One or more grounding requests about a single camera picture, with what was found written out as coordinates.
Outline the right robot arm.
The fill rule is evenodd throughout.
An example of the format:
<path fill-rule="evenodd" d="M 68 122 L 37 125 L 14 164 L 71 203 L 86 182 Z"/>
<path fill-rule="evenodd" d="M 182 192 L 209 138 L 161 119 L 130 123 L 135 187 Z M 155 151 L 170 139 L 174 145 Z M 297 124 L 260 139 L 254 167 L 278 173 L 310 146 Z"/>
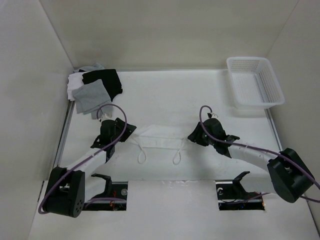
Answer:
<path fill-rule="evenodd" d="M 271 190 L 288 203 L 302 197 L 316 182 L 300 156 L 291 148 L 274 152 L 244 143 L 240 137 L 226 134 L 216 118 L 198 122 L 187 139 L 200 146 L 213 146 L 217 153 L 242 160 L 269 173 Z"/>

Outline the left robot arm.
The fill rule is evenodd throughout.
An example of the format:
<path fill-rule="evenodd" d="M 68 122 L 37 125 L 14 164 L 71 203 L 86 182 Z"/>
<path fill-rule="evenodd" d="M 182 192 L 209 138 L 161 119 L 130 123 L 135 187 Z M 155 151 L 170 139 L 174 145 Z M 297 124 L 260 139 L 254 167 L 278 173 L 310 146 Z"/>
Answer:
<path fill-rule="evenodd" d="M 103 201 L 112 205 L 124 202 L 113 194 L 112 179 L 96 173 L 115 153 L 115 145 L 124 143 L 136 130 L 120 118 L 104 120 L 100 133 L 91 145 L 91 150 L 67 167 L 52 169 L 44 198 L 39 205 L 39 214 L 58 214 L 76 218 L 88 204 Z"/>

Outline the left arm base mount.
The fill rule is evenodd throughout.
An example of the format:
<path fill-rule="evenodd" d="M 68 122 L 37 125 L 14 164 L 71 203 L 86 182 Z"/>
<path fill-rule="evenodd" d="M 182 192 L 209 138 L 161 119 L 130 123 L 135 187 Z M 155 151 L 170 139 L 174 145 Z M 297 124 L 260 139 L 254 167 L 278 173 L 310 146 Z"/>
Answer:
<path fill-rule="evenodd" d="M 129 183 L 94 173 L 85 181 L 85 211 L 126 211 Z"/>

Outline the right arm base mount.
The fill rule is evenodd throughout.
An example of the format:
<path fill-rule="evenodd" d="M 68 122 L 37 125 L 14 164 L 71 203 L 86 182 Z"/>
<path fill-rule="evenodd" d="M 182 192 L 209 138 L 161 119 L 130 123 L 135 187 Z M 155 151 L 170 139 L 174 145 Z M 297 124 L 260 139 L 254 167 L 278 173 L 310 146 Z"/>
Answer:
<path fill-rule="evenodd" d="M 241 184 L 242 179 L 249 173 L 249 171 L 244 171 L 234 179 L 215 182 L 220 211 L 265 210 L 263 195 L 256 191 L 248 192 Z"/>

